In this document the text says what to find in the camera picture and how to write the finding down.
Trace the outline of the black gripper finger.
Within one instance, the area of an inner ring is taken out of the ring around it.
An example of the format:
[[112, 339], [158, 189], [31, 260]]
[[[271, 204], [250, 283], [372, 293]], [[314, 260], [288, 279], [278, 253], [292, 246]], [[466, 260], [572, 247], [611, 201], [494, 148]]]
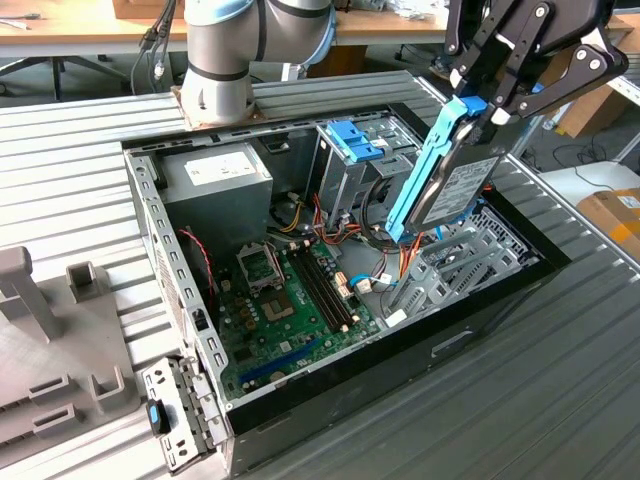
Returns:
[[554, 110], [621, 75], [628, 67], [626, 55], [615, 47], [604, 50], [581, 44], [563, 51], [560, 59], [566, 64], [562, 74], [533, 55], [511, 55], [492, 99], [492, 123], [506, 125]]
[[454, 94], [510, 99], [552, 19], [548, 1], [451, 1], [445, 51]]

